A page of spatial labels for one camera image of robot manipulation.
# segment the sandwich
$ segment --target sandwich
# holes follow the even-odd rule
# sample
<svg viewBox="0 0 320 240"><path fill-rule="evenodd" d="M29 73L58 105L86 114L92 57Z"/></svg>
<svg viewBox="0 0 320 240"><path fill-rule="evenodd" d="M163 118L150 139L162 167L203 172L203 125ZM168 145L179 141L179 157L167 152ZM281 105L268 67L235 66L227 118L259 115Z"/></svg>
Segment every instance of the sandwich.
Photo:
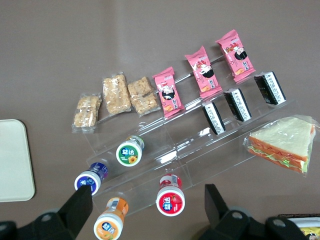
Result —
<svg viewBox="0 0 320 240"><path fill-rule="evenodd" d="M315 124L309 116L290 116L250 133L248 151L298 173L308 171Z"/></svg>

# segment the snack bar in plastic wrapper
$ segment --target snack bar in plastic wrapper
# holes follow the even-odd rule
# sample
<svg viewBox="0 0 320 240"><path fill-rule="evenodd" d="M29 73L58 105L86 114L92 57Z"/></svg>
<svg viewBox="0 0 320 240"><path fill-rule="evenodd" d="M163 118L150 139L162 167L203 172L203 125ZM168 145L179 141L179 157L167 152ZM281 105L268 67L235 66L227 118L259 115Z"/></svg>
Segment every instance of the snack bar in plastic wrapper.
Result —
<svg viewBox="0 0 320 240"><path fill-rule="evenodd" d="M110 78L104 78L103 97L110 116L131 111L127 82L123 72Z"/></svg>
<svg viewBox="0 0 320 240"><path fill-rule="evenodd" d="M91 134L95 131L101 101L101 93L81 94L74 113L73 133Z"/></svg>
<svg viewBox="0 0 320 240"><path fill-rule="evenodd" d="M243 145L256 156L307 176L319 124L311 116L293 115L251 132Z"/></svg>
<svg viewBox="0 0 320 240"><path fill-rule="evenodd" d="M143 78L128 84L130 101L139 117L161 109L155 89Z"/></svg>
<svg viewBox="0 0 320 240"><path fill-rule="evenodd" d="M192 67L194 77L200 88L201 98L207 98L222 92L222 87L217 81L204 46L194 54L185 55L185 57Z"/></svg>
<svg viewBox="0 0 320 240"><path fill-rule="evenodd" d="M180 101L176 89L174 74L174 68L171 66L166 70L152 76L159 91L164 117L166 118L185 109Z"/></svg>
<svg viewBox="0 0 320 240"><path fill-rule="evenodd" d="M215 42L220 45L236 83L255 71L236 30L231 30Z"/></svg>

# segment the pink wrapper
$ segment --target pink wrapper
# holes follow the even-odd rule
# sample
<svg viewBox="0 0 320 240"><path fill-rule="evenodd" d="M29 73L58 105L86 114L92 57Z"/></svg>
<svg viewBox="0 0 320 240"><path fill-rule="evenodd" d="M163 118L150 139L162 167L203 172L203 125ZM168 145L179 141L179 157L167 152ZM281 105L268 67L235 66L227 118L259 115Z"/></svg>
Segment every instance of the pink wrapper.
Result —
<svg viewBox="0 0 320 240"><path fill-rule="evenodd" d="M236 30L231 30L215 42L220 45L236 83L256 71Z"/></svg>
<svg viewBox="0 0 320 240"><path fill-rule="evenodd" d="M174 69L169 67L166 70L152 76L159 91L160 100L166 118L185 109L182 105L174 80Z"/></svg>
<svg viewBox="0 0 320 240"><path fill-rule="evenodd" d="M192 67L194 77L200 89L201 98L222 92L204 46L194 54L184 56Z"/></svg>

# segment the white tray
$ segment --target white tray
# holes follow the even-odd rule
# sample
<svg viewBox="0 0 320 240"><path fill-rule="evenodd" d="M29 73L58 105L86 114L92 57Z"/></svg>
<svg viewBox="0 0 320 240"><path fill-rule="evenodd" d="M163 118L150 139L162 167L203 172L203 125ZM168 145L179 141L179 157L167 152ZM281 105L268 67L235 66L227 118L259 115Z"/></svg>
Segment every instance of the white tray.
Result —
<svg viewBox="0 0 320 240"><path fill-rule="evenodd" d="M25 125L0 120L0 202L27 201L35 194Z"/></svg>

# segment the table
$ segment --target table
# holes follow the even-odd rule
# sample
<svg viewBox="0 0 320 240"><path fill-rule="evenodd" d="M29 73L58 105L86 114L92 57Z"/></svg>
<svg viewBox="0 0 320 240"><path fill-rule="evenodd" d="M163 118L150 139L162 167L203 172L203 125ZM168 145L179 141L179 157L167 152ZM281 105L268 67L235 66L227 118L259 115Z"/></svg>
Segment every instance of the table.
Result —
<svg viewBox="0 0 320 240"><path fill-rule="evenodd" d="M185 54L204 45L210 58L218 57L215 41L232 29L256 73L274 71L287 99L320 121L318 1L0 3L0 118L25 124L36 188L31 200L0 203L0 221L21 227L74 193L74 180L93 154L85 136L71 133L81 93L101 92L101 78L120 71L138 79L173 66L182 76L191 70ZM244 207L261 222L283 213L317 213L319 154L315 142L306 178L250 159L185 191L187 205L176 217L161 215L155 205L126 217L120 239L196 239L209 224L205 183L214 183L228 206ZM94 209L77 239L95 239L98 215Z"/></svg>

